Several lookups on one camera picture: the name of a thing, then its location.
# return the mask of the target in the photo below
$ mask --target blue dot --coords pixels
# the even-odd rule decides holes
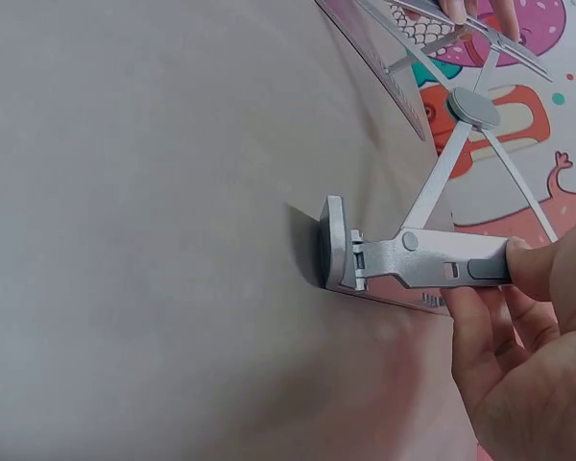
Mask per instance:
[[[561,93],[553,94],[553,103],[555,103],[557,106],[561,106],[565,103],[565,96],[563,96]]]

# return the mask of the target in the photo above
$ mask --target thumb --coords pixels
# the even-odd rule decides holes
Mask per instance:
[[[513,237],[506,247],[512,282],[531,299],[550,301],[550,272],[558,249],[557,242],[531,250],[527,242]]]

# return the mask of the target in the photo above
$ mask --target metal rod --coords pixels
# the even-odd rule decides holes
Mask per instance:
[[[476,85],[473,87],[473,91],[475,93],[487,96],[489,91],[489,80],[491,79],[492,72],[497,67],[498,61],[499,61],[499,52],[491,49],[489,55],[487,56],[487,60],[484,62],[484,65],[482,66],[480,75],[478,75]]]
[[[395,23],[386,17],[378,8],[369,3],[367,0],[355,0],[360,7],[365,10],[377,23],[382,26],[388,33],[394,36],[422,65],[431,72],[433,77],[443,85],[445,89],[451,91],[455,85],[438,69],[438,67],[420,50],[418,46],[410,41],[405,34],[395,25]]]
[[[438,50],[441,50],[442,48],[445,48],[448,45],[451,45],[456,40],[458,40],[459,37],[464,33],[465,32],[462,28],[457,27],[451,33],[446,34],[445,36],[442,36],[441,38],[438,38],[437,40],[432,41],[431,43],[427,43],[422,48],[420,48],[420,50],[424,55],[430,55],[431,53],[434,53]],[[401,58],[399,61],[395,62],[392,65],[389,65],[386,68],[386,73],[388,75],[393,75],[395,72],[398,72],[399,70],[409,65],[412,65],[414,62],[417,61],[418,59],[414,55],[408,53],[406,57]]]
[[[422,229],[435,208],[436,203],[444,191],[445,184],[450,178],[452,169],[456,165],[461,150],[468,139],[472,126],[463,121],[457,122],[454,131],[446,142],[444,150],[429,174],[426,183],[420,190],[420,194],[412,205],[402,227]]]
[[[548,218],[544,214],[543,209],[541,209],[540,203],[538,202],[533,192],[529,188],[529,185],[527,184],[525,179],[522,177],[522,175],[516,168],[516,165],[510,160],[510,156],[508,155],[506,150],[503,148],[499,140],[492,132],[490,132],[489,130],[481,130],[481,132],[484,135],[484,137],[486,137],[488,141],[491,143],[492,148],[497,152],[497,156],[499,157],[503,165],[506,167],[506,170],[508,170],[508,173],[510,173],[510,176],[512,176],[512,179],[515,181],[516,185],[520,189],[520,192],[522,193],[523,197],[525,198],[525,200],[527,200],[527,203],[529,204],[531,209],[534,210],[534,213],[536,213],[536,217],[538,218],[538,221],[540,221],[540,225],[546,232],[548,239],[551,242],[556,242],[558,237],[555,231],[553,230],[550,221],[548,221]]]

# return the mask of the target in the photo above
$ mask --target cartoon print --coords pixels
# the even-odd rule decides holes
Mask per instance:
[[[438,155],[450,138],[456,122],[445,108],[447,92],[441,85],[420,91]],[[536,92],[524,85],[493,88],[489,97],[501,114],[502,124],[495,130],[508,152],[543,142],[550,137],[550,124],[544,106]],[[465,175],[478,160],[494,157],[495,153],[483,135],[472,132],[463,146],[459,160],[450,175]]]
[[[521,43],[537,56],[555,46],[565,29],[563,0],[515,0],[515,4]],[[401,8],[395,5],[390,8],[399,29],[416,44],[430,43],[450,31],[450,27],[445,24],[425,17],[413,21]],[[499,30],[499,24],[489,2],[479,2],[478,19]],[[482,67],[488,54],[487,40],[480,34],[474,34],[471,40],[453,43],[431,56],[451,64]],[[508,55],[501,55],[498,65],[510,64],[516,64],[516,60]]]
[[[449,79],[454,79],[461,73],[463,67],[456,64],[449,64],[447,62],[432,60],[433,64],[442,71],[442,73]],[[412,72],[416,77],[416,83],[419,88],[425,84],[434,84],[437,82],[433,74],[427,70],[420,62],[412,64]]]
[[[549,198],[540,202],[553,229],[558,235],[563,235],[576,225],[576,193],[569,192],[559,184],[559,174],[573,163],[567,153],[555,153],[556,166],[547,179]],[[459,232],[479,233],[484,235],[500,235],[504,237],[518,236],[527,240],[535,247],[549,243],[546,234],[540,226],[536,215],[530,207],[501,218],[476,224],[456,226]]]

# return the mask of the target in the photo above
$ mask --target hand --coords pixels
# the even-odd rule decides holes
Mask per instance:
[[[478,17],[478,0],[438,0],[442,10],[457,25],[465,24],[468,14]],[[520,29],[514,0],[491,0],[492,10],[499,21],[501,32],[513,41],[520,40]],[[406,12],[412,20],[418,20],[416,12]]]
[[[513,239],[507,257],[516,286],[444,292],[452,375],[495,461],[576,461],[576,227],[537,250]]]

